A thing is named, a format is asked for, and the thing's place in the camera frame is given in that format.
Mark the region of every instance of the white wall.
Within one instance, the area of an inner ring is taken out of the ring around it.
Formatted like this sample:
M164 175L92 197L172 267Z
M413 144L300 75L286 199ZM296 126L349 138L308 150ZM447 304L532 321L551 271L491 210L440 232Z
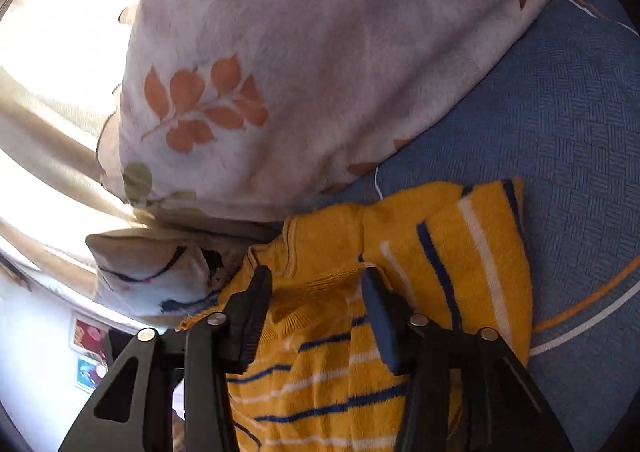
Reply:
M89 395L75 386L71 306L0 277L0 400L34 452L56 452Z

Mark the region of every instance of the picture frame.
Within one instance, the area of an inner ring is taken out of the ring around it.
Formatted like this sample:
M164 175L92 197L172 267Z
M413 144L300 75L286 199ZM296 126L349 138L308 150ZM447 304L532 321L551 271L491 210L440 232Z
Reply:
M108 327L95 320L74 314L71 324L69 347L79 355L95 362L105 362L106 354L103 348L104 338Z
M106 367L102 362L88 356L78 355L76 360L76 387L91 394L106 374Z

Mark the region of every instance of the pillow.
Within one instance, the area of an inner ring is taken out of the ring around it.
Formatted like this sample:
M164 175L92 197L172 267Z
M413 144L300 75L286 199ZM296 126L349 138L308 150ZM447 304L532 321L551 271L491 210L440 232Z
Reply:
M140 0L102 184L216 218L309 211L436 124L546 2Z
M251 239L163 228L92 234L97 302L131 316L187 315L215 305Z

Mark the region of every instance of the blue bedsheet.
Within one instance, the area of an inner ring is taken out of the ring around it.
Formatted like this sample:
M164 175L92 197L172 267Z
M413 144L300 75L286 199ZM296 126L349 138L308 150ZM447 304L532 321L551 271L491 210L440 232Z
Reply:
M617 0L553 0L442 121L332 198L519 175L534 322L587 299L640 254L640 39ZM640 388L640 272L538 332L529 369L577 452Z

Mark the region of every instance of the yellow striped sweater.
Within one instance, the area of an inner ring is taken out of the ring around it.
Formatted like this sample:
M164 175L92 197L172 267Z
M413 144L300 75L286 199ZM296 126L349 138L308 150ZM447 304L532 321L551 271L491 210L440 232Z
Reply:
M256 359L228 378L241 451L393 448L407 378L380 361L360 292L366 266L441 326L496 328L525 362L532 303L521 206L519 180L436 182L295 216L278 239L254 246L220 297L224 305L245 289L258 264L271 269ZM452 429L460 398L454 382Z

